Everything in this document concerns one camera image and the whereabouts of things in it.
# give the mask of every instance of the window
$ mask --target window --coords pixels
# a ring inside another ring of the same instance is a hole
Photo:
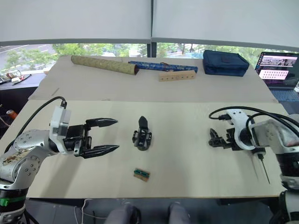
[[[0,47],[0,74],[51,68],[61,55],[146,57],[146,44],[66,43]]]
[[[261,52],[287,52],[295,53],[287,50],[262,49],[262,48],[247,48],[235,46],[218,46],[218,45],[203,45],[203,44],[188,44],[188,43],[157,43],[157,57],[172,57],[172,58],[203,58],[205,50],[216,50],[223,52],[239,53],[244,57],[253,68],[260,57]]]

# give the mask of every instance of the white roller blind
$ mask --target white roller blind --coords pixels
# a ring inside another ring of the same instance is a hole
[[[299,0],[155,0],[152,37],[299,49]]]
[[[0,42],[136,39],[150,42],[150,0],[1,0]]]

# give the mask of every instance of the gray pants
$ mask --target gray pants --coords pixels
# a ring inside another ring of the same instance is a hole
[[[105,224],[129,224],[134,207],[125,204],[110,212]],[[186,209],[178,203],[172,203],[169,207],[169,224],[190,224],[190,218]]]

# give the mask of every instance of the laptop screen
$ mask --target laptop screen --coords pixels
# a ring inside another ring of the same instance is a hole
[[[268,87],[294,89],[299,81],[299,54],[262,52],[256,72]]]

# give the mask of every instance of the laptop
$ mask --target laptop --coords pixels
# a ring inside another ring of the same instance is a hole
[[[262,52],[256,72],[280,103],[299,102],[294,90],[299,81],[299,54]]]

